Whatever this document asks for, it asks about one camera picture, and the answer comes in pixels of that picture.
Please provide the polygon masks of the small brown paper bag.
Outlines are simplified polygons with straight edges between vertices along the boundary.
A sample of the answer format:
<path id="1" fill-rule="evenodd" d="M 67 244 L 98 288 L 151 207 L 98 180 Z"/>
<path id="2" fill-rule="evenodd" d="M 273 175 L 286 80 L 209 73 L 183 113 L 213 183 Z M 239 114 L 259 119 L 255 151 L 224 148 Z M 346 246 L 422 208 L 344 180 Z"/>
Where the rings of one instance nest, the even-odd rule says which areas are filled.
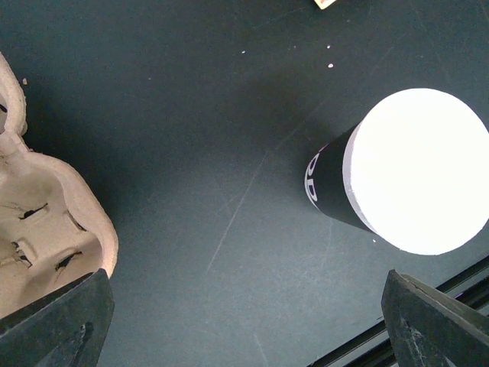
<path id="1" fill-rule="evenodd" d="M 335 3 L 336 0 L 315 0 L 315 3 L 321 10 L 324 10 Z"/>

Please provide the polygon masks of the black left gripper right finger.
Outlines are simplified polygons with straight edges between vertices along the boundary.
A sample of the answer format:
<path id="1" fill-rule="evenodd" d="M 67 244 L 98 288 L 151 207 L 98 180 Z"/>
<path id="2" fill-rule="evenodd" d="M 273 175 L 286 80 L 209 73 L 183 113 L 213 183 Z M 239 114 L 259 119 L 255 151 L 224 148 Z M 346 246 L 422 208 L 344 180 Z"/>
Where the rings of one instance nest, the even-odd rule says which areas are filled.
<path id="1" fill-rule="evenodd" d="M 399 366 L 488 365 L 488 317 L 455 298 L 391 270 L 381 308 Z"/>

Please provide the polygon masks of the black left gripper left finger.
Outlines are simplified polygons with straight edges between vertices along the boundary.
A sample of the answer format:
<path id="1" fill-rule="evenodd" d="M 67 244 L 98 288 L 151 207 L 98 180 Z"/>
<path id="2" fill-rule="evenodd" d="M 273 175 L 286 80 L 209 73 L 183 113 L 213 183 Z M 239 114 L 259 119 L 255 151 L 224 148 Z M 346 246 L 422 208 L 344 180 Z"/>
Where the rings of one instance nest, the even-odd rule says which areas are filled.
<path id="1" fill-rule="evenodd" d="M 114 308 L 106 271 L 83 275 L 1 319 L 1 365 L 96 366 Z"/>

